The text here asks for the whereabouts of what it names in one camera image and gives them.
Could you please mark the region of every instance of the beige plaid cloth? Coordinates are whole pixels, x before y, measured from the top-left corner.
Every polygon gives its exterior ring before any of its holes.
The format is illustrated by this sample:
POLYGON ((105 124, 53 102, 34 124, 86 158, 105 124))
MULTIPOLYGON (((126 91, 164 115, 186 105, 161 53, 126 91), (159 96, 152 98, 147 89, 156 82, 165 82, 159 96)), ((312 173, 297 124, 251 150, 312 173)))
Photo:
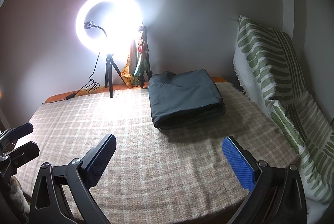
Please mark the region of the beige plaid cloth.
MULTIPOLYGON (((178 223, 231 209, 247 195, 221 149, 233 135, 257 160, 287 167, 297 155, 276 127, 230 83, 217 83, 224 116, 169 131, 152 124, 147 90, 80 96, 42 105, 31 118, 30 140, 39 157, 20 167, 17 177, 32 194, 39 167, 83 157, 103 136, 117 139, 116 152, 90 192, 111 223, 178 223)), ((73 215, 80 218, 68 189, 73 215)))

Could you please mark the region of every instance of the tripod leg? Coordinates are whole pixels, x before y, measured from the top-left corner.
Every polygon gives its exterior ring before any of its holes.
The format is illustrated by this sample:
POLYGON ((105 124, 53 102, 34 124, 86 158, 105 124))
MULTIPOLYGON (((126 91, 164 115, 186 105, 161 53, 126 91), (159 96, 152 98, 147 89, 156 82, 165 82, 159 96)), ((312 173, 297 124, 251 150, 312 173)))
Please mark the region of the tripod leg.
POLYGON ((123 78, 122 78, 121 72, 120 72, 120 70, 118 69, 116 63, 115 63, 114 61, 112 61, 111 64, 114 66, 116 72, 118 73, 118 75, 121 77, 123 83, 125 84, 125 82, 124 82, 124 80, 123 80, 123 78))
POLYGON ((108 87, 108 67, 106 64, 106 82, 105 82, 105 87, 108 87))
POLYGON ((110 98, 112 98, 114 96, 114 92, 113 92, 113 68, 111 64, 107 64, 107 71, 109 80, 109 95, 110 98))

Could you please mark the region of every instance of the plaid blanket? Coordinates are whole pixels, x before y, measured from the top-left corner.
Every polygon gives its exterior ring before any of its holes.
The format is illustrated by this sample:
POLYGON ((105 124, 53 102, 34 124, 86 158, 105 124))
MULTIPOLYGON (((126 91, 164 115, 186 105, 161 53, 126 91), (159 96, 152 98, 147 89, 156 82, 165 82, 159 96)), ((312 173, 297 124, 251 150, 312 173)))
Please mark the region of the plaid blanket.
MULTIPOLYGON (((152 124, 147 90, 80 96, 42 105, 31 118, 30 140, 39 145, 37 159, 17 173, 32 194, 43 162, 64 165, 83 157, 107 133, 117 139, 92 196, 111 223, 178 223, 228 211, 245 198, 244 190, 221 150, 233 135, 256 159, 287 167, 298 156, 273 124, 230 83, 217 83, 226 113, 212 120, 168 130, 152 124)), ((80 218, 68 188, 73 215, 80 218)))

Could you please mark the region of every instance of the green and white blanket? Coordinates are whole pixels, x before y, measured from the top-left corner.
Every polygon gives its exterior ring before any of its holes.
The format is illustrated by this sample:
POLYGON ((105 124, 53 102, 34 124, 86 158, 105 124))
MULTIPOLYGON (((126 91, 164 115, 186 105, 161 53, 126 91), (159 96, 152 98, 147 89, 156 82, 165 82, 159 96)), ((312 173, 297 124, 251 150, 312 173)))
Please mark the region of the green and white blanket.
POLYGON ((300 155, 305 196, 330 203, 334 132, 306 89, 290 37, 241 15, 233 63, 245 94, 300 155))

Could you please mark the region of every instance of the folded garment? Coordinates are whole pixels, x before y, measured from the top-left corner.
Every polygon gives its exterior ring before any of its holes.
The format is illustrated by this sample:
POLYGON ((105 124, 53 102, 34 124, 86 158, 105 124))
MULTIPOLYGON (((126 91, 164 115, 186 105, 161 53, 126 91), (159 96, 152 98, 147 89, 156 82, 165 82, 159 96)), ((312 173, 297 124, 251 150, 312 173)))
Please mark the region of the folded garment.
POLYGON ((171 129, 225 113, 216 84, 206 70, 155 74, 148 86, 155 128, 171 129))

